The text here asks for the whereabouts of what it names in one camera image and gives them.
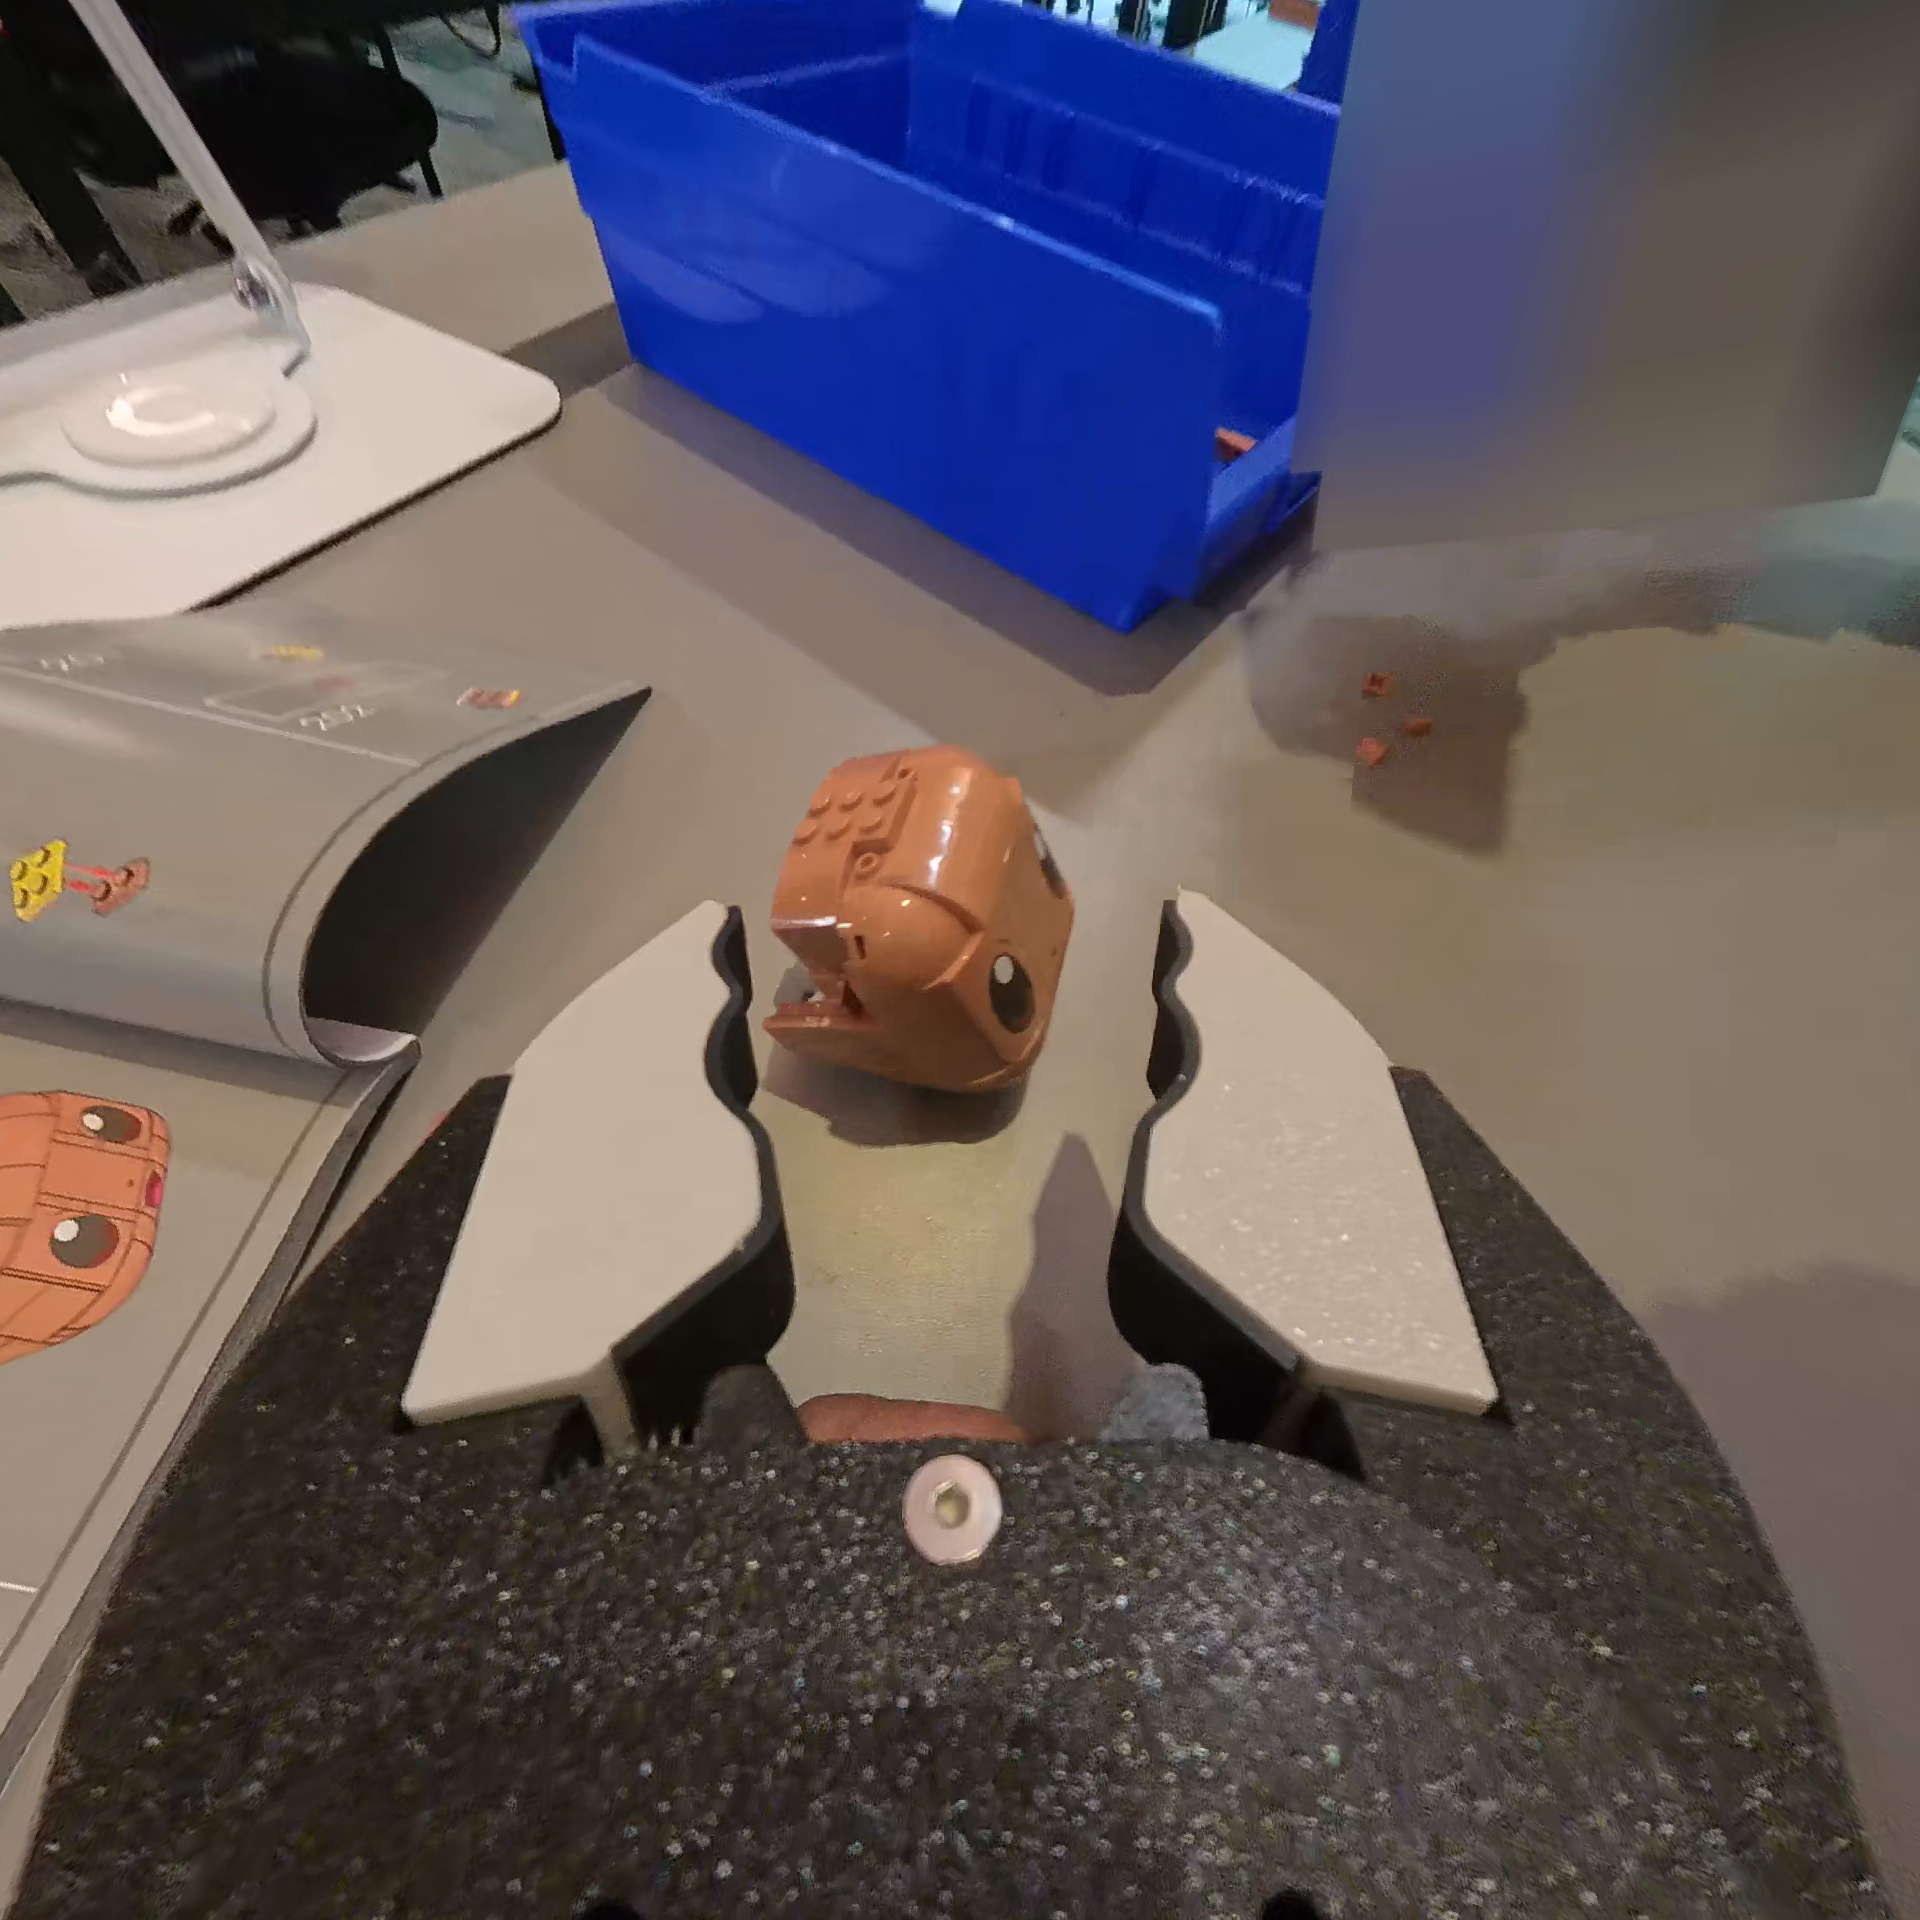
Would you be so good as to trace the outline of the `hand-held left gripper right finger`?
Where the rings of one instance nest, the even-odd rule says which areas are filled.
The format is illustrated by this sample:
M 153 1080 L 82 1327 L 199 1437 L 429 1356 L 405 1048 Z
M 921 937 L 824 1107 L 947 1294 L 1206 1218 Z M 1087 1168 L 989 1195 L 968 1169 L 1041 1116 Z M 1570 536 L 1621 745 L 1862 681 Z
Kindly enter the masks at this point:
M 1164 903 L 1149 1109 L 1109 1308 L 1220 1443 L 1287 1444 L 1330 1395 L 1498 1406 L 1394 1070 L 1356 1017 L 1213 898 Z

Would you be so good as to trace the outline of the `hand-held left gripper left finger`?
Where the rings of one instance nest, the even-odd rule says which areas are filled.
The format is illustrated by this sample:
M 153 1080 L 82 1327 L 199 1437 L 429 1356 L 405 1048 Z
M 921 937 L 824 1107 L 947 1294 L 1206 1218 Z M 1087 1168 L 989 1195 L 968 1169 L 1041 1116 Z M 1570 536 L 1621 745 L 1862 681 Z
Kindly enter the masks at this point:
M 769 1360 L 794 1282 L 743 926 L 697 903 L 517 1057 L 401 1391 L 413 1427 L 563 1404 L 637 1451 Z

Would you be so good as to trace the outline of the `brown lego head model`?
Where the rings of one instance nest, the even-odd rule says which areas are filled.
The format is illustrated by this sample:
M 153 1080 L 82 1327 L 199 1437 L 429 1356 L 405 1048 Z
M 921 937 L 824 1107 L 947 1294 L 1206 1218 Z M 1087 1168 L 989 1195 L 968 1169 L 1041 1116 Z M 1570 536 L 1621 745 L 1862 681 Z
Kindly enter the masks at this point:
M 935 745 L 844 758 L 791 830 L 770 932 L 808 976 L 763 1031 L 919 1090 L 1013 1087 L 1047 1037 L 1074 896 L 1017 778 Z

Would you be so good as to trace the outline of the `blue plastic parts bin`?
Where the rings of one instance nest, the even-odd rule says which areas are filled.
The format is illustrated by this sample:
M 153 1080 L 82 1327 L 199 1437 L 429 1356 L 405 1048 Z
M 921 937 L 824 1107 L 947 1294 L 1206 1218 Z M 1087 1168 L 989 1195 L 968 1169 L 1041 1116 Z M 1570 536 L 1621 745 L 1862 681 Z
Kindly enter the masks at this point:
M 1119 632 L 1307 510 L 1310 283 L 1140 277 L 601 44 L 539 76 L 633 356 L 723 414 Z

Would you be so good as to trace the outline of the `lego instruction booklet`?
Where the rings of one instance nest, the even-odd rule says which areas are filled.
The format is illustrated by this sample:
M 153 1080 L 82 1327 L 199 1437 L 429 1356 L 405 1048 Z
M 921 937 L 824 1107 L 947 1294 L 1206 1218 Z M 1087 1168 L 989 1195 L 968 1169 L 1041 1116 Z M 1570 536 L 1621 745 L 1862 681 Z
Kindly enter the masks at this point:
M 270 610 L 4 633 L 7 1783 L 427 1017 L 648 694 Z

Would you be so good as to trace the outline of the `black office chair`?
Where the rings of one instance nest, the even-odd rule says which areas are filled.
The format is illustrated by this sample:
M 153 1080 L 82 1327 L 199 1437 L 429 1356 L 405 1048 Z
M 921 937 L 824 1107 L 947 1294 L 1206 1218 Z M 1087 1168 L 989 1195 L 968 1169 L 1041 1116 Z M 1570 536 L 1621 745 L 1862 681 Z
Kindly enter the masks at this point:
M 369 189 L 429 192 L 440 115 L 396 63 L 395 31 L 426 1 L 127 4 L 247 213 L 291 231 L 332 230 Z

